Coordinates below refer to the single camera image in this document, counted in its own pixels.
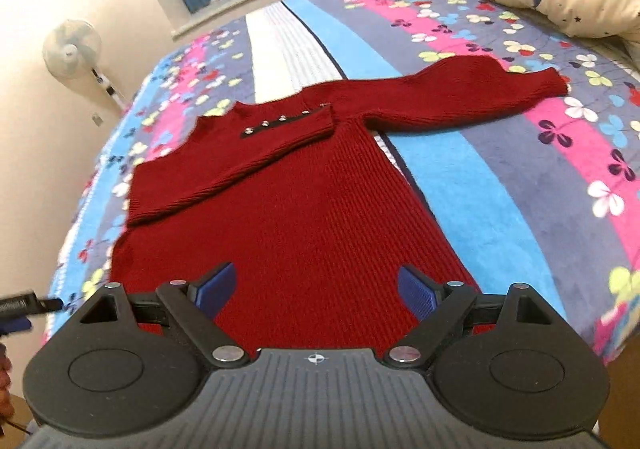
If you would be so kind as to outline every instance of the blue gripper pad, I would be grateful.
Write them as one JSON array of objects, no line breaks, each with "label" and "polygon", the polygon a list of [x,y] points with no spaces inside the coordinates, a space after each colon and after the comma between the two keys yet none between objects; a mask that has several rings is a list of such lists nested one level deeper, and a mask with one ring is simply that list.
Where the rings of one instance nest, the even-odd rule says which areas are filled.
[{"label": "blue gripper pad", "polygon": [[0,337],[29,330],[31,330],[31,321],[27,317],[18,317],[5,323],[0,321]]},{"label": "blue gripper pad", "polygon": [[196,288],[193,303],[204,315],[213,320],[236,291],[236,269],[228,263],[221,270],[205,276]]},{"label": "blue gripper pad", "polygon": [[418,274],[417,270],[414,273],[402,267],[398,272],[398,294],[414,317],[422,321],[438,307],[441,298],[436,289],[439,285],[430,288]]}]

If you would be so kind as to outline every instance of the knit texture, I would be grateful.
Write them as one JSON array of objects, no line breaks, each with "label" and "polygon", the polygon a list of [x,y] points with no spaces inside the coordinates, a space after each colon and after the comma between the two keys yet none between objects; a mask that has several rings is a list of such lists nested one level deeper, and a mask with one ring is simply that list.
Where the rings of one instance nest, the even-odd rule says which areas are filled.
[{"label": "knit texture", "polygon": [[565,94],[552,68],[511,74],[459,56],[200,117],[185,144],[136,168],[111,278],[150,291],[231,261],[238,289],[216,323],[246,349],[380,352],[415,324],[398,297],[401,265],[475,282],[367,128],[470,125]]}]

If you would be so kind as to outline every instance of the circular base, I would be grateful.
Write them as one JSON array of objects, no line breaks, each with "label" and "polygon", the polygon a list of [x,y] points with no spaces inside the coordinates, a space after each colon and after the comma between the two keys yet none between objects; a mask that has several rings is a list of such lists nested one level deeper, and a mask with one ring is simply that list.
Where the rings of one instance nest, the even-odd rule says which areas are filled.
[{"label": "circular base", "polygon": [[69,366],[69,378],[87,391],[117,391],[133,384],[144,366],[135,353],[126,350],[95,350],[80,355]]},{"label": "circular base", "polygon": [[491,361],[489,371],[499,384],[523,393],[546,391],[564,379],[562,364],[535,350],[502,352]]},{"label": "circular base", "polygon": [[437,359],[433,381],[460,420],[522,440],[590,429],[609,388],[589,347],[550,325],[496,327],[466,337]]},{"label": "circular base", "polygon": [[193,396],[201,374],[188,350],[135,323],[112,325],[81,325],[80,335],[62,329],[32,359],[24,393],[39,423],[88,438],[120,436],[161,423]]}]

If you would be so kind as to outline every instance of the gray ribbed panel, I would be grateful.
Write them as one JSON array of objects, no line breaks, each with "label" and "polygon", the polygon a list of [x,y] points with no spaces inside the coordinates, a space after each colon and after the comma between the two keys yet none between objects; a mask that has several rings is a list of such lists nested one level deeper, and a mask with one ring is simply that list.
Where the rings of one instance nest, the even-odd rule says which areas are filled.
[{"label": "gray ribbed panel", "polygon": [[603,447],[587,433],[548,442],[487,435],[449,414],[414,371],[382,366],[370,350],[321,354],[315,364],[308,350],[263,350],[252,365],[213,373],[187,409],[149,431],[90,441],[44,427],[24,449]]}]

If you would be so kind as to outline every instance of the bedspread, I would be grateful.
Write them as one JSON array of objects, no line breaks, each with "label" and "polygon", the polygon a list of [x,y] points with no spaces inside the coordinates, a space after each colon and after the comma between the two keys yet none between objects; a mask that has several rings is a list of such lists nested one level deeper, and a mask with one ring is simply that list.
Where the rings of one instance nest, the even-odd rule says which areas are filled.
[{"label": "bedspread", "polygon": [[135,166],[178,147],[198,115],[456,54],[488,54],[512,72],[556,68],[569,96],[488,124],[372,140],[482,291],[532,284],[611,360],[640,319],[640,76],[610,50],[482,0],[284,0],[160,61],[82,194],[51,286],[65,313],[49,317],[47,336],[109,279]]}]

